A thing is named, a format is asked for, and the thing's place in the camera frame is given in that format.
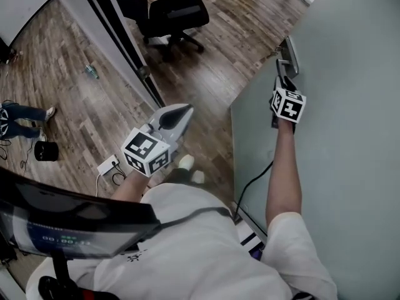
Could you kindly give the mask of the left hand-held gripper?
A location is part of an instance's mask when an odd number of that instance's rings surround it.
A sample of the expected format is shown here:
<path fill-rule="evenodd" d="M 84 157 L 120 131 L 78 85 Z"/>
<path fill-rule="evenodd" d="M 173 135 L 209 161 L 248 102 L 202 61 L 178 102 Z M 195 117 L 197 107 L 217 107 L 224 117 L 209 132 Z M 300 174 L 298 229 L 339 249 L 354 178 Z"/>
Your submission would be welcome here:
<path fill-rule="evenodd" d="M 176 141 L 186 132 L 192 115 L 192 105 L 173 104 L 157 110 L 149 124 L 134 127 L 121 147 L 127 164 L 146 177 L 165 168 L 171 163 L 178 148 Z"/>

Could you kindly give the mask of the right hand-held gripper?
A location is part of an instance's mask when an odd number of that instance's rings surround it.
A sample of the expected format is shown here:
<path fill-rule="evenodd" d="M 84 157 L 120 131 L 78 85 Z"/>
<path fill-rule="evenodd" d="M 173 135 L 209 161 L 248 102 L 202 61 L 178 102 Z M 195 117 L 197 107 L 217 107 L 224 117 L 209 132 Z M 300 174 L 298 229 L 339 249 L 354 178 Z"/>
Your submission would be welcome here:
<path fill-rule="evenodd" d="M 296 125 L 300 121 L 306 105 L 306 96 L 297 90 L 289 77 L 284 76 L 282 79 L 280 75 L 276 76 L 274 91 L 269 103 L 272 111 L 271 127 L 277 129 L 280 118 L 291 122 L 292 130 L 295 133 Z"/>

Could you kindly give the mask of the silver door handle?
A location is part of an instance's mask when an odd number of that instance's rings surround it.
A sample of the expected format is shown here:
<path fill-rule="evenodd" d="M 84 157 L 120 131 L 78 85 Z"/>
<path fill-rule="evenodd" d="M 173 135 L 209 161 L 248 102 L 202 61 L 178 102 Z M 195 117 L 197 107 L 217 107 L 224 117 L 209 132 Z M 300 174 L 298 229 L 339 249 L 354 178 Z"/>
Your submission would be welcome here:
<path fill-rule="evenodd" d="M 280 44 L 285 44 L 287 47 L 285 55 L 276 59 L 277 74 L 282 77 L 287 76 L 294 79 L 299 74 L 299 63 L 296 56 L 294 43 L 290 36 L 286 36 Z"/>

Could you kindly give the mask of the frosted glass door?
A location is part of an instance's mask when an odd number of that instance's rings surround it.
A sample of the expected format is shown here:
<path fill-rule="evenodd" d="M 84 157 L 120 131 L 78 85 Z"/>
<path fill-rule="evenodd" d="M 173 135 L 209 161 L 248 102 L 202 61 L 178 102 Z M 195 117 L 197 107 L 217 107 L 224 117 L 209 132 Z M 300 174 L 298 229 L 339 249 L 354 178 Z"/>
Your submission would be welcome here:
<path fill-rule="evenodd" d="M 319 258 L 341 300 L 400 300 L 400 0 L 315 0 L 289 39 Z"/>

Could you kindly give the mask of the person's right forearm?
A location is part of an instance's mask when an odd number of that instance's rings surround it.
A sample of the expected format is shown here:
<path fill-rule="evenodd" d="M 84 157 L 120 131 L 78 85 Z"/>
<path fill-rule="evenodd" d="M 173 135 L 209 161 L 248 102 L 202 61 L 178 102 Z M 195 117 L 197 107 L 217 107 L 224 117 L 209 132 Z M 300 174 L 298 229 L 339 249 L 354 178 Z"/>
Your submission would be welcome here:
<path fill-rule="evenodd" d="M 267 229 L 270 229 L 273 220 L 280 214 L 301 214 L 302 197 L 293 124 L 279 118 L 274 161 L 267 191 Z"/>

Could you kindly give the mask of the person's left forearm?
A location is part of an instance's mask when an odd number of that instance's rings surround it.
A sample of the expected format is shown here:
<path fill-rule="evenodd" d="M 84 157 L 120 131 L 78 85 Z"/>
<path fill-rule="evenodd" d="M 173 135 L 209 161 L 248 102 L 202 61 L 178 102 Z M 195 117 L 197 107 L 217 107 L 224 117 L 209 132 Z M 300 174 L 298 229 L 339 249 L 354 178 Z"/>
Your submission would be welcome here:
<path fill-rule="evenodd" d="M 116 189 L 111 199 L 139 203 L 148 187 L 150 179 L 133 170 Z"/>

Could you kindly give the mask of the person's left white shoe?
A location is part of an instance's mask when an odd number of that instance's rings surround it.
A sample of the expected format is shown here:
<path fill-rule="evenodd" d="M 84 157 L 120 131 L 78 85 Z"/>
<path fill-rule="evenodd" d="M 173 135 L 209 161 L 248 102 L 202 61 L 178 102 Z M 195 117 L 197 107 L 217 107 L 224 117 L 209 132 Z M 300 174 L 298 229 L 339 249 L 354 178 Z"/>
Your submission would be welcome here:
<path fill-rule="evenodd" d="M 194 166 L 194 157 L 190 154 L 185 155 L 181 158 L 178 164 L 179 169 L 185 169 L 190 171 Z"/>

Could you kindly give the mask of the white power strip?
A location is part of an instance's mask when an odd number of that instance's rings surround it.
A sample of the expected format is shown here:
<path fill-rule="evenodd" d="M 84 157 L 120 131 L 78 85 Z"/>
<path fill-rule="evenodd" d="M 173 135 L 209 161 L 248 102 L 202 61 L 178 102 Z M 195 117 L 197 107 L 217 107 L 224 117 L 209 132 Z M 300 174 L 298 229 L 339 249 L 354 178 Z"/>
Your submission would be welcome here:
<path fill-rule="evenodd" d="M 103 176 L 118 164 L 119 164 L 119 159 L 115 154 L 113 154 L 97 167 L 97 171 L 100 176 Z"/>

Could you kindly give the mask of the black padded office chair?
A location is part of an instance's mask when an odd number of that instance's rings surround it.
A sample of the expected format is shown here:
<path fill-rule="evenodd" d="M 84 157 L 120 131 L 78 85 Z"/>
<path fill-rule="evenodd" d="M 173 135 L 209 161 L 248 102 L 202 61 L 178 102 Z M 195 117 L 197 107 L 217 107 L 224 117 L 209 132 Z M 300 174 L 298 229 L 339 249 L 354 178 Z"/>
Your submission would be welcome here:
<path fill-rule="evenodd" d="M 198 52 L 204 46 L 185 31 L 200 28 L 209 23 L 209 14 L 203 0 L 120 0 L 125 17 L 136 22 L 145 44 L 151 38 L 169 36 L 167 53 L 180 40 L 197 47 Z"/>

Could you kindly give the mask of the black cylindrical bin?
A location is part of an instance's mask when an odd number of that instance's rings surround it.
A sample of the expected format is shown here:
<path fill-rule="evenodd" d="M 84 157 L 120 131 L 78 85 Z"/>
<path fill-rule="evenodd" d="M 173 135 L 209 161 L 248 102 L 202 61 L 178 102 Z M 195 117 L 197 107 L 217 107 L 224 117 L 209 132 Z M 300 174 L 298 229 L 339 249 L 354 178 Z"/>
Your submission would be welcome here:
<path fill-rule="evenodd" d="M 34 157 L 37 161 L 55 162 L 59 157 L 59 147 L 55 142 L 37 141 L 34 146 Z"/>

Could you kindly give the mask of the black chest-mounted screen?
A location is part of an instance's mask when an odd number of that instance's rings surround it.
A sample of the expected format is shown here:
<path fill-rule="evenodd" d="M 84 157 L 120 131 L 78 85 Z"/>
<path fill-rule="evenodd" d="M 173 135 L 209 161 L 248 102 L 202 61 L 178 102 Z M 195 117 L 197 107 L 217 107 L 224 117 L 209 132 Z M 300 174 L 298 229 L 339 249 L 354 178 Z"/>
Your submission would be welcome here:
<path fill-rule="evenodd" d="M 148 204 L 78 194 L 0 167 L 0 233 L 25 253 L 113 258 L 160 225 Z"/>

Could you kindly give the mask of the person's white shirt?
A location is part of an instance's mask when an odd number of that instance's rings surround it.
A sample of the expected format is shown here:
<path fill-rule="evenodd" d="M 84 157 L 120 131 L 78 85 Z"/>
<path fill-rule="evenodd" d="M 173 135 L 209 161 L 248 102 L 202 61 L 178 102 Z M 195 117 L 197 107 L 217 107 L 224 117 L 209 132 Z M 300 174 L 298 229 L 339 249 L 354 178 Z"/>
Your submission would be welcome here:
<path fill-rule="evenodd" d="M 276 216 L 267 235 L 256 260 L 229 217 L 207 212 L 161 231 L 138 252 L 73 260 L 68 271 L 79 287 L 120 300 L 291 300 L 298 292 L 337 300 L 300 214 Z"/>

